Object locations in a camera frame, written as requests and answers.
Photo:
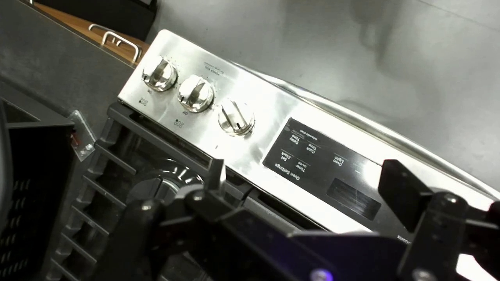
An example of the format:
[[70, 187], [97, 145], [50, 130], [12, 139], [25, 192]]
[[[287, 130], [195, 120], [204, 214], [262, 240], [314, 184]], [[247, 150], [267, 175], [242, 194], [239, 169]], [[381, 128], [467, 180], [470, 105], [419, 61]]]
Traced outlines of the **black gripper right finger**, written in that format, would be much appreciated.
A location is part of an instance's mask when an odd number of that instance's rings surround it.
[[434, 192], [397, 159], [383, 162], [378, 194], [412, 234], [398, 265], [400, 280], [465, 281], [456, 272], [461, 255], [500, 278], [500, 201], [483, 211], [453, 192]]

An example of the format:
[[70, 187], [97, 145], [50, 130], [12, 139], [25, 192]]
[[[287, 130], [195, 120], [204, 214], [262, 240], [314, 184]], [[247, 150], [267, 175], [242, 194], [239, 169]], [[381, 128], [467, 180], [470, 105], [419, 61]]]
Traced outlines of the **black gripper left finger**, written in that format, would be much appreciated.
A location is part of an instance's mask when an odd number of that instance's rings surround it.
[[203, 184], [167, 198], [133, 191], [90, 281], [215, 281], [203, 248], [217, 208], [217, 195]]

